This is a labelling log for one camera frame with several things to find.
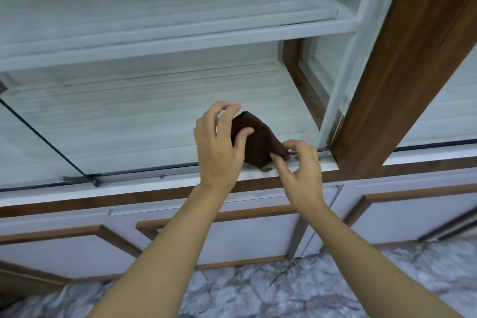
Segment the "white vertical frame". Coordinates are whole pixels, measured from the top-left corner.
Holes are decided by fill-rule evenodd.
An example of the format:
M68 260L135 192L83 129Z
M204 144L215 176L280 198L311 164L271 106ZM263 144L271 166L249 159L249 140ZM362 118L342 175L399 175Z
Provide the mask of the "white vertical frame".
M343 61L336 76L336 82L333 86L325 116L321 124L318 148L324 148L326 146L326 141L328 140L328 136L333 128L335 116L338 113L341 102L343 101L346 86L351 79L353 68L358 60L359 51L361 50L364 39L367 36L366 26L373 15L378 1L379 0L361 0L360 2L357 13L359 25L348 42Z

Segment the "white horizontal bar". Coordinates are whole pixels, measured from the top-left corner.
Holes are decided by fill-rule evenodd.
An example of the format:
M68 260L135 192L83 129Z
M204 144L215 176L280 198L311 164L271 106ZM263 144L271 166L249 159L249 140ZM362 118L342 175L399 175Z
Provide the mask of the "white horizontal bar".
M477 143L461 146L436 147L411 151L393 152L383 166L403 163L437 161L440 159L460 159L477 156Z
M290 171L296 171L298 169L299 163L298 161L289 162L288 166ZM326 158L321 160L321 170L338 170L338 165L333 158ZM238 180L255 180L277 176L278 172L276 169L273 169L269 172L262 172L256 169L244 170L240 173ZM0 207L173 189L178 187L195 186L199 182L199 173L194 172L181 175L169 175L162 179L155 177L140 180L109 182L102 184L100 187L94 187L92 184L87 183L71 186L12 191L0 193Z
M324 36L351 32L356 29L357 25L358 21L356 18L336 19L190 37L159 39L140 43L108 45L56 53L15 56L1 59L0 71L13 71L134 56L150 56L154 54L227 45Z

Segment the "bare arm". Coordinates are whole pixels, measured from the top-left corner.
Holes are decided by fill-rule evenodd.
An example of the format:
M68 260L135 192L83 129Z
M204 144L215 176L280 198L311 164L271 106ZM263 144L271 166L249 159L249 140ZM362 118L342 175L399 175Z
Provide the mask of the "bare arm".
M232 146L231 123L239 109L217 102L197 120L200 184L89 318L177 315L210 226L242 169L245 141L253 128L244 128Z
M323 199L316 148L296 140L284 145L297 151L300 157L300 168L291 173L282 158L272 156L288 199L325 243L371 318L461 316L403 273L331 211Z

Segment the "dark brown rag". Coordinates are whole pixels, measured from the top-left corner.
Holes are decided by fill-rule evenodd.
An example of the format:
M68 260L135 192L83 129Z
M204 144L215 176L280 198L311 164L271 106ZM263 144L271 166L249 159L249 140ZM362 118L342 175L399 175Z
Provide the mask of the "dark brown rag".
M271 152L283 159L289 157L287 148L278 141L270 127L248 111L242 112L232 120L232 133L230 134L232 144L235 143L237 134L245 127L252 127L255 130L247 137L245 144L246 163L261 169L271 163Z

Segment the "marble floor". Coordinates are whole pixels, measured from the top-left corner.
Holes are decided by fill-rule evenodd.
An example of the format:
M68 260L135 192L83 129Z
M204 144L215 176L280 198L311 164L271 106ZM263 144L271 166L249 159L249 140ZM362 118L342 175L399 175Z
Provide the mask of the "marble floor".
M404 272L465 317L477 317L477 238L384 250ZM114 282L67 286L30 297L0 318L82 318ZM197 271L180 318L366 317L330 255Z

